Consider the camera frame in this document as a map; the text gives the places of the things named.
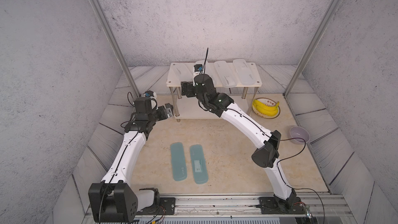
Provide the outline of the translucent pencil case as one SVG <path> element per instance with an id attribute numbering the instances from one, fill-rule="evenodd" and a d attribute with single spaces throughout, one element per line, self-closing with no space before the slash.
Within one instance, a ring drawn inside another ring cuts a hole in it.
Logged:
<path id="1" fill-rule="evenodd" d="M 208 64 L 206 62 L 206 64 L 204 64 L 205 61 L 204 60 L 200 60 L 195 62 L 195 64 L 203 64 L 203 69 L 205 70 L 205 74 L 207 74 L 213 81 L 214 85 L 217 84 L 217 78 L 216 78 L 216 72 L 214 70 L 214 66 L 213 64 Z"/>
<path id="2" fill-rule="evenodd" d="M 176 74 L 180 82 L 192 82 L 193 73 L 184 63 L 176 63 L 172 65 L 172 70 Z"/>
<path id="3" fill-rule="evenodd" d="M 236 78 L 226 61 L 217 61 L 214 63 L 214 67 L 225 88 L 234 88 L 237 86 Z"/>
<path id="4" fill-rule="evenodd" d="M 251 86 L 256 83 L 252 70 L 244 59 L 233 60 L 233 65 L 242 85 Z"/>

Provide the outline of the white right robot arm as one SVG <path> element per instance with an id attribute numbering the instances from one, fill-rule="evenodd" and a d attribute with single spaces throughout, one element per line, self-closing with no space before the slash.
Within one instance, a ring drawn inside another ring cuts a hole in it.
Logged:
<path id="1" fill-rule="evenodd" d="M 251 158 L 266 172 L 273 188 L 277 208 L 285 213 L 291 210 L 296 192 L 289 185 L 279 164 L 278 149 L 281 134 L 264 128 L 246 114 L 230 96 L 217 92 L 212 78 L 207 74 L 195 76 L 193 82 L 182 82 L 181 94 L 197 98 L 203 110 L 228 121 L 253 142 L 256 151 Z"/>

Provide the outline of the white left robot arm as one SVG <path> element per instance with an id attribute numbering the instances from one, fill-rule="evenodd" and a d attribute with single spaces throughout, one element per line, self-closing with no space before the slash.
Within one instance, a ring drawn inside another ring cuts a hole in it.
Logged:
<path id="1" fill-rule="evenodd" d="M 123 125 L 123 141 L 114 162 L 102 180 L 93 183 L 88 191 L 93 219 L 98 224 L 132 223 L 142 211 L 156 215 L 161 210 L 158 189 L 134 192 L 130 180 L 150 132 L 158 121 L 173 116 L 173 106 L 159 106 L 155 97 L 148 95 L 137 98 L 134 107 Z"/>

